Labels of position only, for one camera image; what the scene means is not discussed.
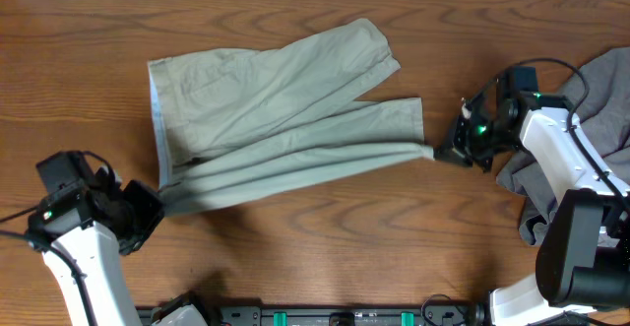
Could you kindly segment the khaki green shorts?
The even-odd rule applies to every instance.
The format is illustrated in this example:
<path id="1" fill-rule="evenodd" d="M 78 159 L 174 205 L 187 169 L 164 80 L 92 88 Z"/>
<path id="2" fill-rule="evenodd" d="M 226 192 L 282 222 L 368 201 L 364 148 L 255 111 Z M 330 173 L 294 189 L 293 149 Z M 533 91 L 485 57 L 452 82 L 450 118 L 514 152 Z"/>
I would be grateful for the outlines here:
<path id="1" fill-rule="evenodd" d="M 148 65 L 159 195 L 170 216 L 224 209 L 431 159 L 420 98 L 367 101 L 398 71 L 366 19 L 271 50 Z"/>

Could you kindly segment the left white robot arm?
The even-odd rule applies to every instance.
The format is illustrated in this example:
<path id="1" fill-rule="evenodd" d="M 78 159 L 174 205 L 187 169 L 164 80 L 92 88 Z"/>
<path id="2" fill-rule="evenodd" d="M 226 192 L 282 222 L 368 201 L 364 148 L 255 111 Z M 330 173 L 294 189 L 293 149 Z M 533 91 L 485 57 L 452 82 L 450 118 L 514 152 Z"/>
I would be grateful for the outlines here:
<path id="1" fill-rule="evenodd" d="M 149 313 L 135 306 L 121 258 L 138 251 L 164 216 L 156 192 L 132 180 L 125 188 L 79 179 L 43 198 L 27 234 L 42 240 L 44 264 L 63 294 L 74 325 L 209 325 L 212 318 L 186 293 Z"/>

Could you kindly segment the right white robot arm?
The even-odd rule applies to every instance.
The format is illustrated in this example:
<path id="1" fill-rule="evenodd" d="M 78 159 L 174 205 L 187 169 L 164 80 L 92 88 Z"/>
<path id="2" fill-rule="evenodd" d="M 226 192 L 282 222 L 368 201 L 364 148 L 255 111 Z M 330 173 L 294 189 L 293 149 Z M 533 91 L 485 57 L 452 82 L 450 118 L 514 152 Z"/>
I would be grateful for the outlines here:
<path id="1" fill-rule="evenodd" d="M 496 154 L 523 149 L 539 164 L 558 209 L 547 228 L 535 272 L 493 291 L 492 325 L 535 325 L 629 305 L 629 187 L 582 131 L 567 98 L 539 93 L 498 101 L 466 99 L 434 157 L 490 170 Z"/>

